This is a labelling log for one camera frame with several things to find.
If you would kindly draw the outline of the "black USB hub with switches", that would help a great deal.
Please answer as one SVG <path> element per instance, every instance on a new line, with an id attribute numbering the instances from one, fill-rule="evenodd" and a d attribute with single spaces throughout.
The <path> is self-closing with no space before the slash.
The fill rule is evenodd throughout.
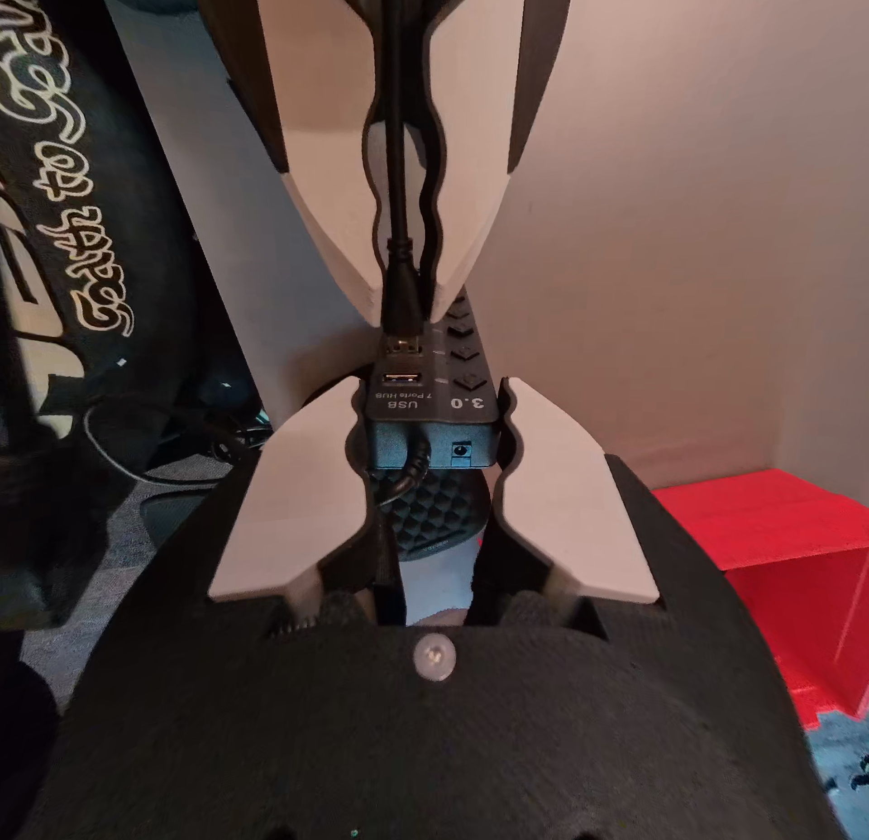
<path id="1" fill-rule="evenodd" d="M 465 287 L 415 345 L 382 337 L 364 416 L 369 468 L 401 469 L 419 439 L 432 469 L 494 465 L 497 390 Z"/>

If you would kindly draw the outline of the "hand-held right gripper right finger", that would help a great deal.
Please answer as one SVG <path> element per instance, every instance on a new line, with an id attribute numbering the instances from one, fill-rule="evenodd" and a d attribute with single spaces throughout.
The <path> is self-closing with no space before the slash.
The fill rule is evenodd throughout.
<path id="1" fill-rule="evenodd" d="M 543 563 L 552 605 L 583 597 L 640 605 L 659 600 L 646 556 L 601 445 L 574 418 L 517 377 L 504 378 L 504 438 L 494 516 Z"/>

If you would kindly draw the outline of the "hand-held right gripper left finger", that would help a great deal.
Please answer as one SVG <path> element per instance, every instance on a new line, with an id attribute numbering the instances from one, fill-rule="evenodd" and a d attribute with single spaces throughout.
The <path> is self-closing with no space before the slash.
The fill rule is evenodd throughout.
<path id="1" fill-rule="evenodd" d="M 369 528 L 363 381 L 342 379 L 268 440 L 210 584 L 215 602 L 319 602 L 323 567 Z"/>

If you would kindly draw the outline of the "person's black printed shirt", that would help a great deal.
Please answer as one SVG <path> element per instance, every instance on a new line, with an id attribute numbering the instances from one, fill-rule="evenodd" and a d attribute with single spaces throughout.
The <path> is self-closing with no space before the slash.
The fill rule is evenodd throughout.
<path id="1" fill-rule="evenodd" d="M 2 632 L 61 625 L 195 352 L 189 221 L 103 0 L 2 0 Z"/>

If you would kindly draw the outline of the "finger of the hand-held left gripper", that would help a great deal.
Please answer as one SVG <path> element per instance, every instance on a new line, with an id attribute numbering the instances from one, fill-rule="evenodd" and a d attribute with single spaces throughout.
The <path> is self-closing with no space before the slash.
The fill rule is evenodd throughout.
<path id="1" fill-rule="evenodd" d="M 257 0 L 288 173 L 282 177 L 335 283 L 381 324 L 377 198 L 363 141 L 375 101 L 375 48 L 344 0 Z"/>
<path id="2" fill-rule="evenodd" d="M 429 31 L 429 93 L 443 149 L 432 322 L 465 285 L 510 180 L 524 1 L 450 0 Z"/>

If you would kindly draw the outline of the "red plastic bin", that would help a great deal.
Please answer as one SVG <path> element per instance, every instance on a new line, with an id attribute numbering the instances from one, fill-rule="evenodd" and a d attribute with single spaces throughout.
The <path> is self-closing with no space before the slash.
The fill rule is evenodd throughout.
<path id="1" fill-rule="evenodd" d="M 802 725 L 868 705 L 868 508 L 780 469 L 654 490 L 751 613 Z"/>

